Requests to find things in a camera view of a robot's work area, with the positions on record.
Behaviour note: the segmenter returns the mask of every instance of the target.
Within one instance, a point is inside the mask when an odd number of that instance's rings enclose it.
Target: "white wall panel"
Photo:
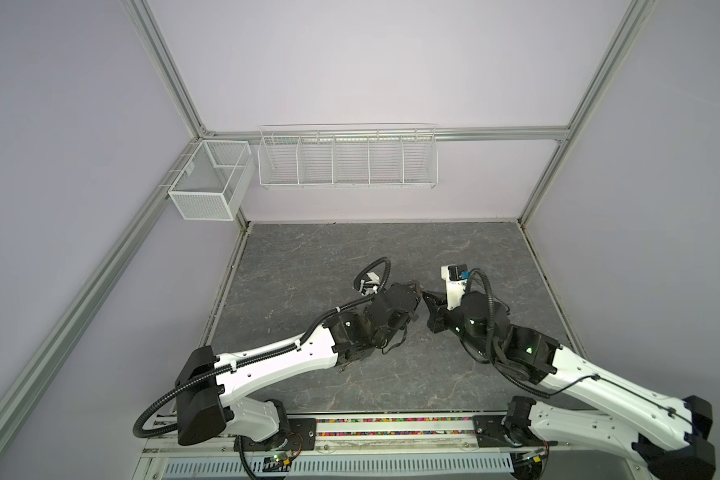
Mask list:
[[[120,2],[0,2],[0,399],[188,140]]]
[[[0,480],[128,479],[134,421],[197,347],[235,243],[233,222],[167,205],[0,462]]]
[[[517,218],[555,145],[441,142],[435,188],[266,190],[254,178],[242,208],[258,221]]]
[[[566,124],[628,0],[152,0],[211,130]]]
[[[528,231],[593,361],[712,403],[720,480],[720,0],[656,6]]]

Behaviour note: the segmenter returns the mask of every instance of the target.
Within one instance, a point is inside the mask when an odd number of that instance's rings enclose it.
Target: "perforated metal plate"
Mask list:
[[[256,169],[245,141],[203,140],[169,190],[188,220],[235,219]]]
[[[255,474],[261,477],[282,476],[281,473],[261,473],[263,456],[249,460]],[[369,455],[310,455],[297,458],[288,476],[419,476],[459,473],[513,472],[508,453],[431,453]],[[174,458],[163,478],[245,478],[240,459],[230,458]]]

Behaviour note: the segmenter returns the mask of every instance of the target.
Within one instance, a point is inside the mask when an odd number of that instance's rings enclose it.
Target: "vented panel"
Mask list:
[[[259,179],[267,188],[434,187],[434,130],[264,136]]]
[[[282,473],[262,473],[263,456],[249,459],[254,473],[260,477],[278,477]],[[459,474],[459,473],[511,473],[512,462],[508,453],[432,453],[432,454],[378,454],[378,455],[325,455],[301,456],[288,472],[288,477],[375,477]],[[168,464],[163,478],[173,480],[189,478],[218,479],[247,478],[237,455],[229,458],[174,458]]]
[[[245,167],[251,157],[248,142],[207,141],[205,145],[210,150],[214,165]]]
[[[223,197],[214,195],[173,195],[173,203],[187,219],[221,220],[230,218]]]

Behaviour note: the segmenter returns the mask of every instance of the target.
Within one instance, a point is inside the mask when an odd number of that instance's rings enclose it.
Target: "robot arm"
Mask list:
[[[515,397],[502,428],[489,435],[505,445],[571,442],[647,465],[660,479],[706,479],[715,471],[706,440],[712,407],[698,397],[661,395],[581,358],[536,330],[512,325],[509,308],[493,298],[479,269],[442,267],[445,293],[423,292],[432,332],[450,330],[476,361],[491,363],[513,384],[541,398],[565,392],[607,414],[576,412]],[[470,291],[480,278],[484,292]],[[552,393],[528,386],[542,386]]]
[[[382,263],[384,274],[379,277],[371,270]],[[238,436],[269,448],[280,446],[290,434],[282,404],[247,396],[300,373],[343,368],[374,350],[384,352],[395,333],[416,319],[414,311],[422,298],[415,282],[387,288],[390,269],[386,257],[366,266],[353,282],[363,297],[323,313],[299,336],[218,356],[210,346],[196,349],[176,379],[175,389],[136,420],[134,435],[146,438],[177,429],[178,443],[187,446],[218,436],[229,426]],[[146,421],[174,398],[176,424],[144,429]]]
[[[379,277],[371,270],[382,263],[384,274]],[[712,408],[705,400],[694,396],[681,400],[645,389],[588,362],[543,333],[511,324],[509,307],[494,298],[488,278],[479,269],[467,272],[466,265],[443,266],[446,292],[432,293],[422,291],[416,282],[386,288],[390,267],[384,257],[367,266],[353,282],[363,297],[323,313],[300,336],[218,356],[210,346],[195,350],[175,389],[136,420],[134,435],[144,438],[177,429],[179,444],[193,445],[229,426],[228,431],[238,438],[248,437],[268,449],[281,447],[291,435],[282,404],[247,396],[300,373],[344,368],[374,350],[384,352],[394,334],[415,320],[414,311],[423,298],[430,312],[428,328],[434,333],[453,332],[476,361],[492,364],[513,384],[539,398],[565,392],[600,410],[572,411],[516,396],[507,415],[497,421],[483,424],[475,417],[481,446],[570,442],[647,465],[660,480],[712,478],[715,453],[707,441]],[[471,291],[476,279],[484,292]],[[174,398],[176,424],[145,430],[146,421]],[[521,459],[516,474],[534,466]]]

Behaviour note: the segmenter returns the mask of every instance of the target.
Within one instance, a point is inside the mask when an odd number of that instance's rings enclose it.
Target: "white wire basket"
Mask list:
[[[168,195],[187,220],[234,220],[255,169],[247,141],[202,140]]]
[[[314,133],[264,134],[264,129],[259,181],[265,188],[434,187],[438,183],[438,149],[431,125]]]

